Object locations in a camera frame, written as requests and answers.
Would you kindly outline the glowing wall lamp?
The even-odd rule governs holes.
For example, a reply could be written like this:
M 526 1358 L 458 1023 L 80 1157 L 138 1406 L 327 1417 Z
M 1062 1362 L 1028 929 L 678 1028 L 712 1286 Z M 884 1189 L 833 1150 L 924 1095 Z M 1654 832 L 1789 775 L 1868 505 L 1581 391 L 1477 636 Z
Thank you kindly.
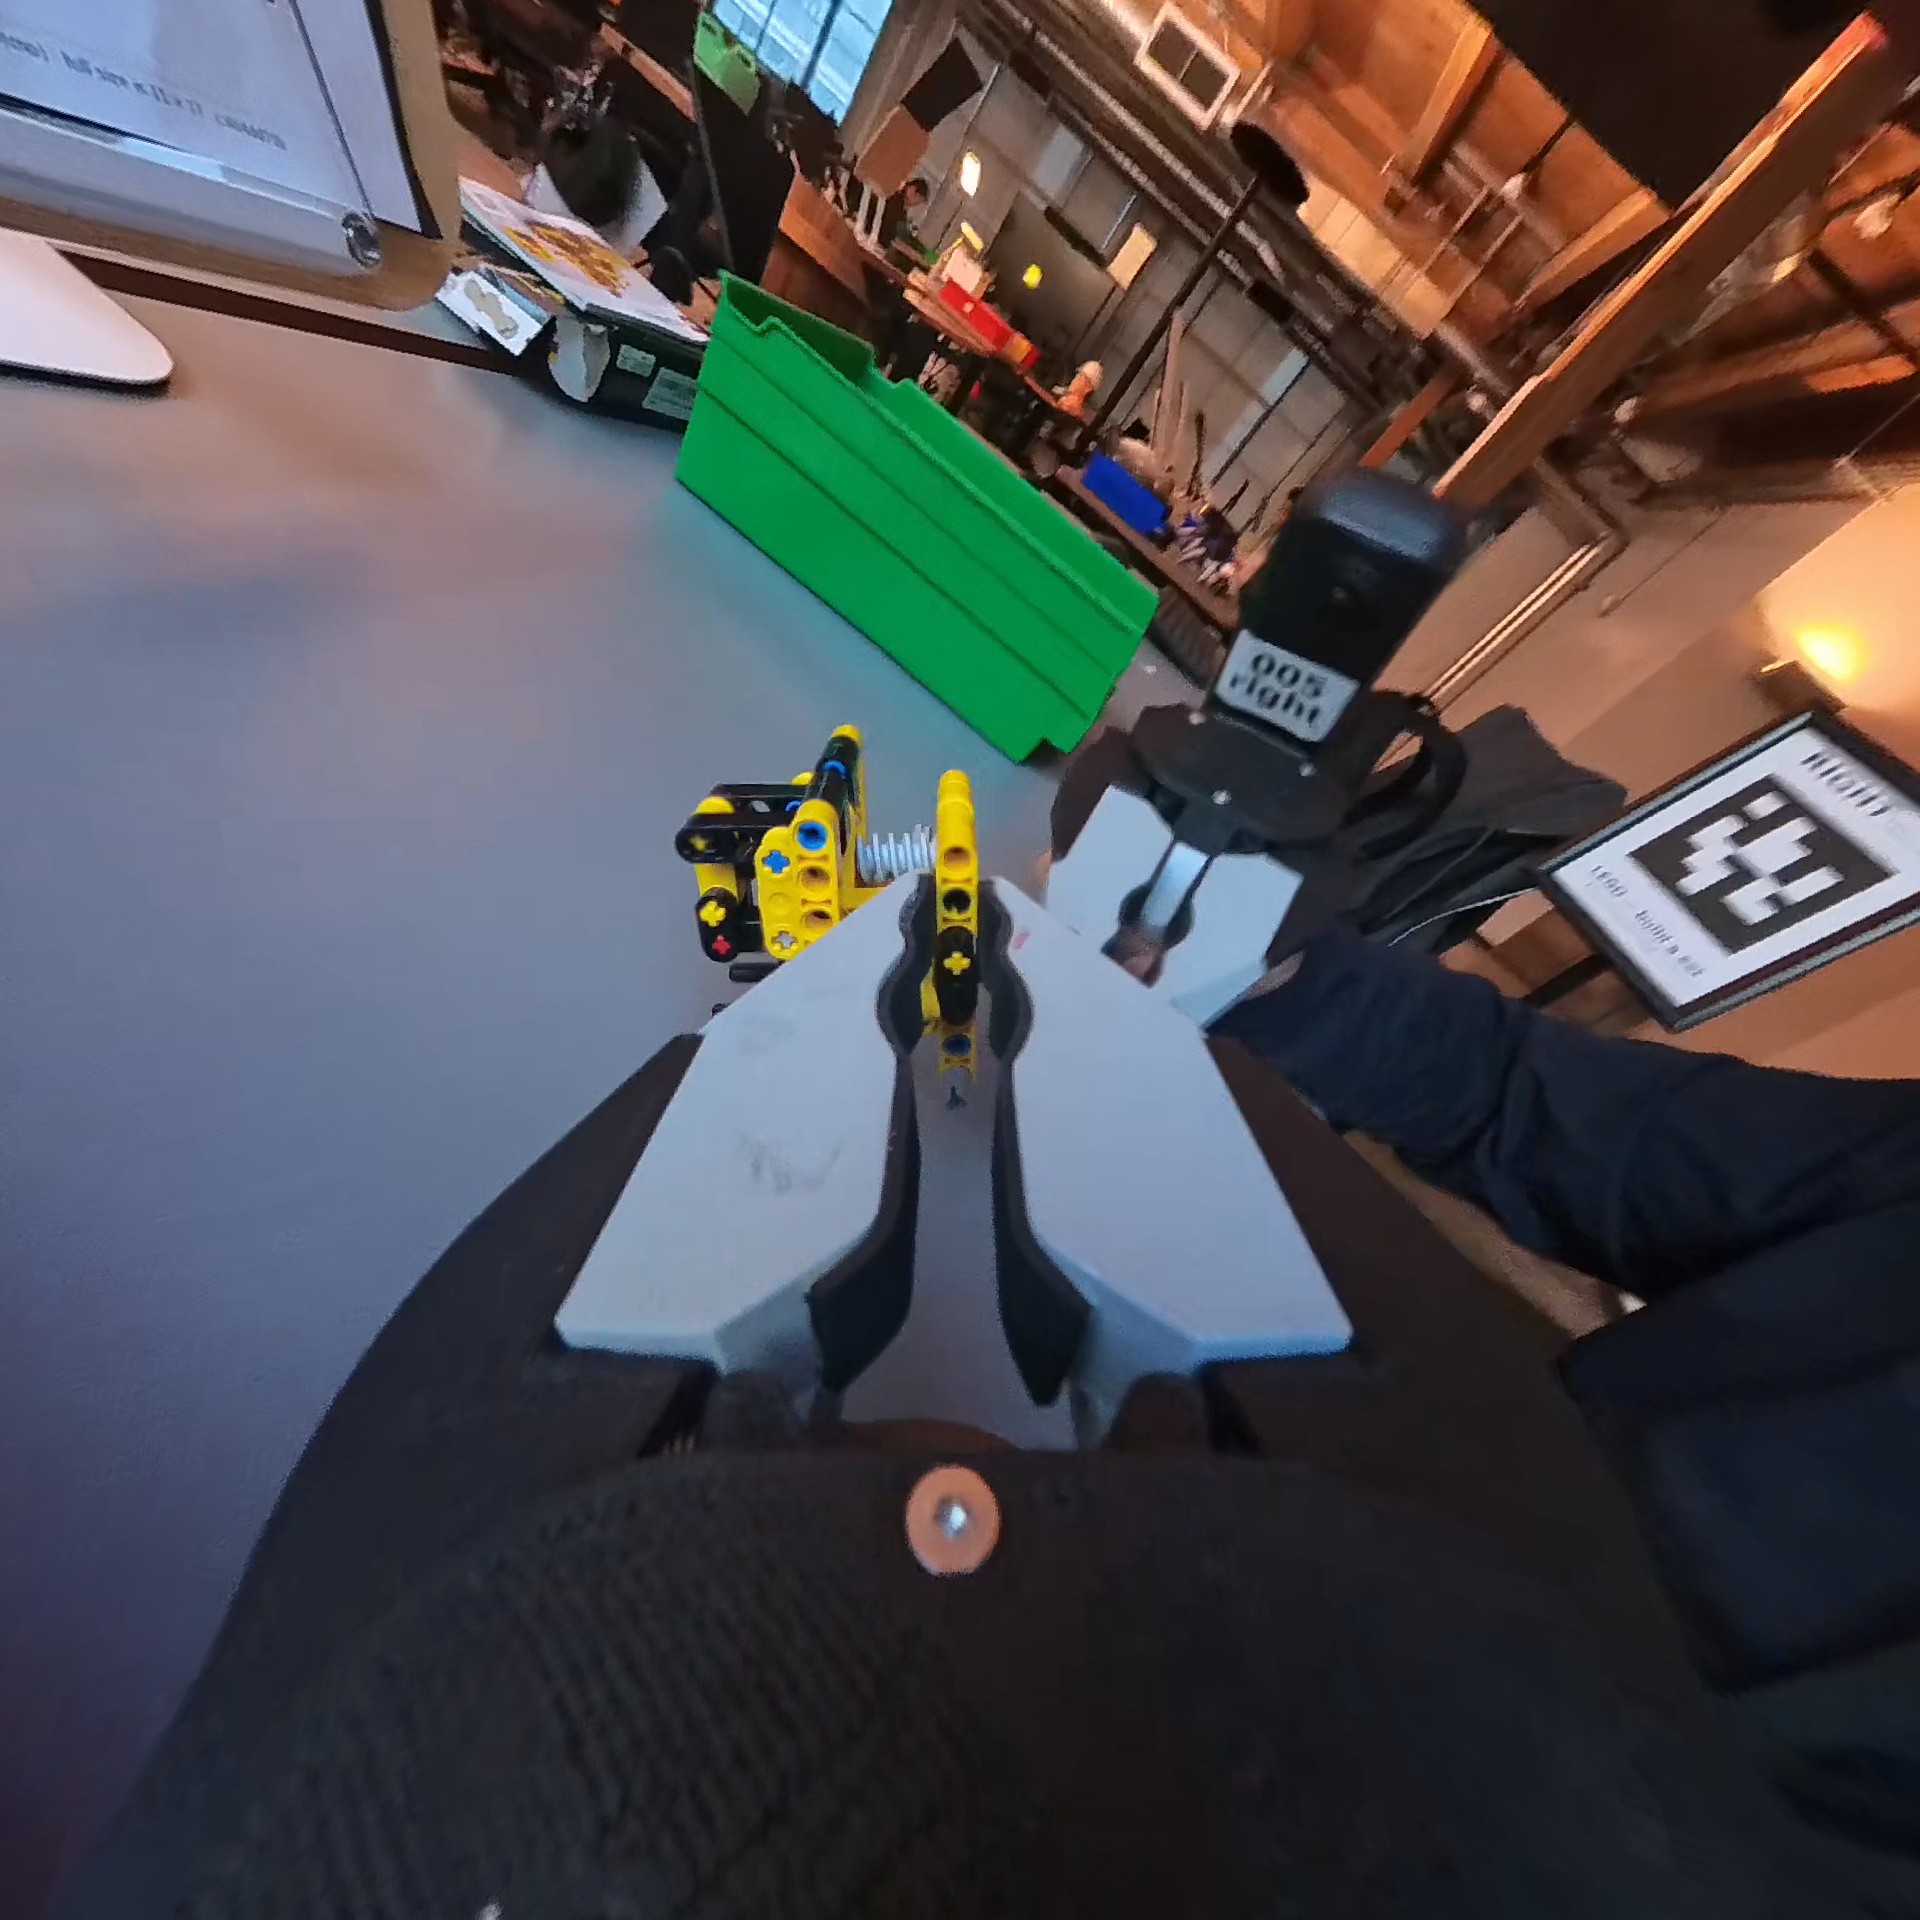
M 1789 623 L 1774 636 L 1774 652 L 1757 671 L 1757 685 L 1783 708 L 1846 705 L 1865 671 L 1858 633 L 1831 621 Z

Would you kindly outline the large window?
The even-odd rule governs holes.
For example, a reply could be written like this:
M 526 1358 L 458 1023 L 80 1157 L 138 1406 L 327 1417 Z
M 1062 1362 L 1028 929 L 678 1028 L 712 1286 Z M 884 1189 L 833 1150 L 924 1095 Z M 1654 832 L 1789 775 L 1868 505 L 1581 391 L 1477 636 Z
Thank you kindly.
M 708 12 L 778 79 L 846 121 L 892 2 L 710 2 Z

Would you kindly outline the green plastic bin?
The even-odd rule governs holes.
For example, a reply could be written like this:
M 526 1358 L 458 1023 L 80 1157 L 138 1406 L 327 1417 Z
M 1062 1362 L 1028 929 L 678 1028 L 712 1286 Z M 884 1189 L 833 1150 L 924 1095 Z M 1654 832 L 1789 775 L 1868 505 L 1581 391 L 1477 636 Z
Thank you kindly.
M 1004 756 L 1073 752 L 1151 589 L 855 333 L 718 284 L 684 489 Z

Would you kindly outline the small blue bin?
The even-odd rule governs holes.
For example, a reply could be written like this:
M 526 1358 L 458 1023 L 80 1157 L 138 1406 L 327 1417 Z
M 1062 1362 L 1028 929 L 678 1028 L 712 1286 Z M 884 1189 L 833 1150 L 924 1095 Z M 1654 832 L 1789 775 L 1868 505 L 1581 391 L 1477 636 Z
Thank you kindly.
M 1108 452 L 1092 448 L 1079 470 L 1082 490 L 1122 525 L 1145 540 L 1168 527 L 1166 501 Z

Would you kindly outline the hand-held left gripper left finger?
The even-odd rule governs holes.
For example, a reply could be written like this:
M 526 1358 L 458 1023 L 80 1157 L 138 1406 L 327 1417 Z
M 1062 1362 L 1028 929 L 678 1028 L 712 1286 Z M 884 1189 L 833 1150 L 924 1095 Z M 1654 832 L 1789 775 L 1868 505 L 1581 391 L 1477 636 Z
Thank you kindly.
M 690 1037 L 560 1341 L 846 1393 L 911 1303 L 918 1042 L 913 873 Z

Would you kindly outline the instruction sheet stand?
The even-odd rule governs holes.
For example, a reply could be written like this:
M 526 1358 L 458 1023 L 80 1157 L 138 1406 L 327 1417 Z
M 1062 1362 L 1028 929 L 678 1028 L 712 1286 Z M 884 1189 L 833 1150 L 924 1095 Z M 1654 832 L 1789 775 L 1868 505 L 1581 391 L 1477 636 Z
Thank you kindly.
M 428 2 L 5 2 L 1 226 L 375 311 L 461 198 Z

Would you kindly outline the dark jacket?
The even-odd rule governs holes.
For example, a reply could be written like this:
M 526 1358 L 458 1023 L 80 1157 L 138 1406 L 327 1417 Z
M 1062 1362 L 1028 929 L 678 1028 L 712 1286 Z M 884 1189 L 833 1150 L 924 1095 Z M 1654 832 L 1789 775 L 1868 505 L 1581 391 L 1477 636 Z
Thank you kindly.
M 1460 732 L 1424 719 L 1418 749 L 1362 788 L 1332 922 L 1440 954 L 1533 889 L 1540 865 L 1608 824 L 1625 785 L 1560 754 L 1518 705 Z

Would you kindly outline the red bin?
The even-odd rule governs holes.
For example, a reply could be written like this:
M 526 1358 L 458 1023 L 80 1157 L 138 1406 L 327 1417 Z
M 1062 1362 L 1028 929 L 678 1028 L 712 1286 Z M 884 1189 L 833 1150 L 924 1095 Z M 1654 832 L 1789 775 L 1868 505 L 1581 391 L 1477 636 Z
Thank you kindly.
M 1037 348 L 1025 333 L 990 300 L 974 294 L 958 278 L 946 276 L 937 280 L 935 303 L 1010 367 L 1025 373 L 1037 361 Z

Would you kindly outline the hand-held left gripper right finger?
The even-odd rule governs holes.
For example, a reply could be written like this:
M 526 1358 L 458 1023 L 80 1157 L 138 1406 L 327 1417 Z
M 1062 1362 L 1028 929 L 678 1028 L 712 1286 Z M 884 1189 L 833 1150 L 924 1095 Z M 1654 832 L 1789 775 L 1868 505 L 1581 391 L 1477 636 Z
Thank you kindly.
M 1352 1320 L 1201 1028 L 1007 879 L 978 912 L 997 1300 L 1025 1397 L 1094 1448 L 1146 1377 L 1343 1352 Z

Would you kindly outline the framed black white marker sign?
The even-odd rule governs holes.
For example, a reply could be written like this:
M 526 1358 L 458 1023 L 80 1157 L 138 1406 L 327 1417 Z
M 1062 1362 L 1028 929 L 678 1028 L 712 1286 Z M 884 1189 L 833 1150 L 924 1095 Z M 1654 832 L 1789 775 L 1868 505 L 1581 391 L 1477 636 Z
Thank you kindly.
M 1806 711 L 1553 852 L 1536 889 L 1689 1032 L 1918 921 L 1914 764 Z

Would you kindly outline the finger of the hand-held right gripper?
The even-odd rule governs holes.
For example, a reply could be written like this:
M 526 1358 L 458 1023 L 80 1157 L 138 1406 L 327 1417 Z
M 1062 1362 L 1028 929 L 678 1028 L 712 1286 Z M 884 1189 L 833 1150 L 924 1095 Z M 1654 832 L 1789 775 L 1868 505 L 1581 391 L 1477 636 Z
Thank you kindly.
M 1047 873 L 1047 912 L 1102 950 L 1118 925 L 1174 940 L 1185 903 L 1185 847 L 1149 799 L 1106 788 Z
M 1213 857 L 1184 903 L 1184 933 L 1160 958 L 1160 996 L 1197 1025 L 1246 998 L 1268 970 L 1268 945 L 1303 892 L 1268 854 Z

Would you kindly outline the black floor lamp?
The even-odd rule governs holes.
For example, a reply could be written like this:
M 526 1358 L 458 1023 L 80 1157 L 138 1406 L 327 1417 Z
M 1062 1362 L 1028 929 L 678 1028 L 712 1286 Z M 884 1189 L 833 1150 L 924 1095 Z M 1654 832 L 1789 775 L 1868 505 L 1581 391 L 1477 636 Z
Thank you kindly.
M 1145 398 L 1145 373 L 1149 366 L 1159 366 L 1159 394 L 1146 418 L 1146 442 L 1151 448 L 1160 446 L 1168 426 L 1168 409 L 1172 436 L 1178 433 L 1178 410 L 1184 404 L 1182 351 L 1189 303 L 1201 293 L 1209 276 L 1220 266 L 1220 258 L 1257 213 L 1288 216 L 1308 201 L 1303 167 L 1263 125 L 1238 118 L 1226 135 L 1226 144 L 1240 174 L 1238 192 L 1193 253 L 1190 265 L 1166 300 L 1151 328 L 1140 337 L 1124 367 L 1111 377 L 1097 423 L 1088 429 L 1090 439 L 1122 439 L 1124 424 L 1135 418 L 1135 402 Z

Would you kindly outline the white ceiling vent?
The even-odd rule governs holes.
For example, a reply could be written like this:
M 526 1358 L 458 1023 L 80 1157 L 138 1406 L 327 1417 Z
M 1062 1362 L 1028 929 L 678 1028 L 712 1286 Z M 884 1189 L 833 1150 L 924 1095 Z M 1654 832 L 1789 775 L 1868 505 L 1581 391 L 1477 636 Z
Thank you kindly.
M 1226 42 L 1172 2 L 1159 5 L 1140 26 L 1134 65 L 1149 84 L 1201 118 L 1225 104 L 1240 77 L 1240 64 Z

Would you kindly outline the yellow black lego model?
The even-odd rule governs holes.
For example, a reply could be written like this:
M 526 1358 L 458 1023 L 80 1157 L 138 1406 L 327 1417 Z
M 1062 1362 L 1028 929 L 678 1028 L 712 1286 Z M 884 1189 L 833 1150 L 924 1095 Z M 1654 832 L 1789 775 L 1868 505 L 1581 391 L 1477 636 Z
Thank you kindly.
M 878 832 L 862 734 L 841 727 L 814 765 L 789 781 L 716 784 L 677 830 L 674 850 L 700 889 L 700 944 L 738 985 L 767 977 L 895 879 L 929 879 L 918 1030 L 937 1042 L 944 1101 L 968 1101 L 980 863 L 967 773 L 942 773 L 927 822 Z

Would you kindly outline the white flat stand base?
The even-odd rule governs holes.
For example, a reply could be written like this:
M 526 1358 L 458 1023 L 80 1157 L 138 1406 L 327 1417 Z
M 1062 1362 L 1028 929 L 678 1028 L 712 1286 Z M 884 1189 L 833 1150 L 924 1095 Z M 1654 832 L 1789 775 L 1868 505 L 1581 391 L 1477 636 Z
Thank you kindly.
M 176 361 L 50 241 L 5 228 L 1 373 L 154 392 L 172 382 Z

